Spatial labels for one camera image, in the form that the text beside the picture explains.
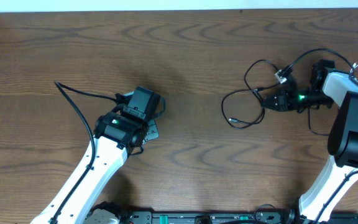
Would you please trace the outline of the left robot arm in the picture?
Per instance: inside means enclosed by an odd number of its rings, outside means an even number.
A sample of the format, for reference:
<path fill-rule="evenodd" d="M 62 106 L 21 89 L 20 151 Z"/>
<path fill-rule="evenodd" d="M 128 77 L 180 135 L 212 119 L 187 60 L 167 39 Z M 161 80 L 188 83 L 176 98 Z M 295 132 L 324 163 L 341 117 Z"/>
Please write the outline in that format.
<path fill-rule="evenodd" d="M 110 178 L 143 145 L 158 137 L 156 118 L 163 115 L 165 99 L 138 86 L 116 94 L 115 107 L 96 121 L 81 161 L 50 204 L 33 223 L 84 223 Z"/>

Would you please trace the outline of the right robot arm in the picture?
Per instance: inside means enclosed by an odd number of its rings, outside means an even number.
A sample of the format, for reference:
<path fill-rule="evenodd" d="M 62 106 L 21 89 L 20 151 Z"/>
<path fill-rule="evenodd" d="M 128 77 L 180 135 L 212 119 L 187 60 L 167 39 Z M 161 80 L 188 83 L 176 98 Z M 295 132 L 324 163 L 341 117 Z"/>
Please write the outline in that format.
<path fill-rule="evenodd" d="M 328 160 L 286 222 L 327 223 L 337 203 L 358 181 L 358 81 L 352 72 L 337 70 L 331 60 L 312 66 L 309 89 L 298 89 L 291 72 L 291 67 L 276 72 L 278 82 L 288 87 L 266 98 L 263 108 L 287 112 L 337 104 L 338 114 L 328 135 Z"/>

